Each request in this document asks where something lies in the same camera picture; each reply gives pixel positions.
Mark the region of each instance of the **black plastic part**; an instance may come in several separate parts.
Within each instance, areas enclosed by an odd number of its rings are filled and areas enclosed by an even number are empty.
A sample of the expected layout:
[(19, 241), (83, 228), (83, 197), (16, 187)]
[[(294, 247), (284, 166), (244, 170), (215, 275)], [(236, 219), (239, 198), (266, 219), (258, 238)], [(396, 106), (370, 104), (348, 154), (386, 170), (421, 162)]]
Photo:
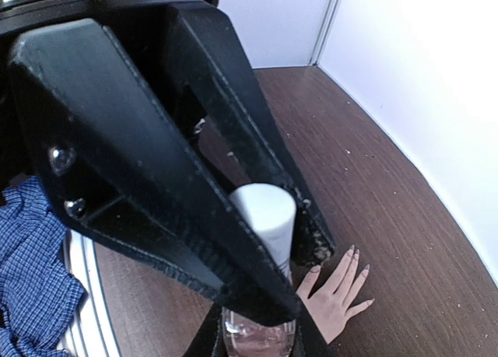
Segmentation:
[(298, 215), (292, 259), (320, 264), (331, 256), (334, 242), (230, 20), (210, 5), (190, 2), (170, 5), (167, 22), (160, 52), (165, 79), (158, 74), (158, 82), (149, 81), (158, 90), (168, 80), (176, 96), (194, 95), (251, 181), (280, 186), (294, 197)]
[(223, 344), (222, 307), (213, 304), (183, 357), (227, 357)]
[(304, 304), (301, 306), (297, 326), (295, 355), (291, 357), (333, 357), (331, 349)]
[[(233, 185), (198, 153), (199, 120), (210, 116), (251, 181), (296, 199), (294, 261), (319, 263), (334, 244), (216, 3), (4, 5), (0, 186), (33, 171), (67, 226), (218, 304), (279, 324), (295, 318), (300, 303), (228, 202)], [(48, 162), (57, 145), (77, 156), (61, 176)], [(65, 202), (80, 198), (82, 217), (70, 217)]]
[[(131, 244), (261, 323), (296, 316), (292, 288), (109, 29), (84, 19), (27, 32), (9, 74), (30, 154), (66, 225), (126, 254)], [(48, 161), (58, 145), (78, 156), (62, 177)], [(80, 198), (87, 211), (75, 221), (64, 205)]]

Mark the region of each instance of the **blue plaid shirt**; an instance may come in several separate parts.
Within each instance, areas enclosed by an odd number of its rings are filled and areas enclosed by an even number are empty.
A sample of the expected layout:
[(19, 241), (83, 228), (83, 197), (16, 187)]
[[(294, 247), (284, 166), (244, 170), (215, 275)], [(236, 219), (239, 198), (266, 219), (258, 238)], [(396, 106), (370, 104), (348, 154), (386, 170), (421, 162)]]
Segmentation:
[(84, 293), (58, 259), (67, 229), (37, 178), (4, 191), (0, 208), (0, 356), (66, 357), (55, 351)]

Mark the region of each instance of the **plastic bottle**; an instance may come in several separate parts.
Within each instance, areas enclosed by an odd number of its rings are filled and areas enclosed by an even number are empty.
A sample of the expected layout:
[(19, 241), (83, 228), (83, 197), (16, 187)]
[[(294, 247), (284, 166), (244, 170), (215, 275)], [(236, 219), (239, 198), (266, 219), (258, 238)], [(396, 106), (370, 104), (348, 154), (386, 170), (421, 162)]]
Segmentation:
[[(280, 187), (248, 184), (236, 189), (230, 200), (259, 236), (282, 273), (289, 279), (296, 202)], [(223, 338), (229, 357), (289, 357), (296, 321), (266, 327), (223, 309)]]

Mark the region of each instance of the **screw head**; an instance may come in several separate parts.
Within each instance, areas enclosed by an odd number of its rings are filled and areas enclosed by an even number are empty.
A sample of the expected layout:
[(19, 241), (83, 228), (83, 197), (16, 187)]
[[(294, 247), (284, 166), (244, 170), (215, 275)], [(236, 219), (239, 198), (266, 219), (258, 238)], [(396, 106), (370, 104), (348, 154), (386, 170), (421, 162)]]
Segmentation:
[(55, 175), (61, 176), (74, 164), (76, 152), (74, 149), (51, 147), (48, 149), (48, 160)]
[(205, 119), (199, 120), (199, 122), (194, 126), (194, 135), (199, 135), (201, 134), (202, 129), (204, 128), (205, 125)]
[(85, 214), (86, 201), (83, 198), (64, 202), (64, 208), (69, 217), (81, 219)]

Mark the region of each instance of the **human hand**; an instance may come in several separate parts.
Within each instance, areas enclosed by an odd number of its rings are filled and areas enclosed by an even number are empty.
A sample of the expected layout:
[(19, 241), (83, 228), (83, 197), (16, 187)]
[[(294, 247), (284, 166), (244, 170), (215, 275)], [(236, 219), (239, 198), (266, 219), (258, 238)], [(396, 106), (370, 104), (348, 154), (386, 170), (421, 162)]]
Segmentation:
[(331, 343), (344, 331), (349, 319), (366, 310), (374, 302), (374, 299), (371, 299), (351, 307), (370, 270), (367, 265), (355, 280), (359, 250), (354, 252), (354, 248), (355, 246), (349, 248), (326, 283), (311, 297), (311, 290), (320, 276), (320, 266), (312, 268), (297, 289), (297, 295), (303, 300), (327, 343)]

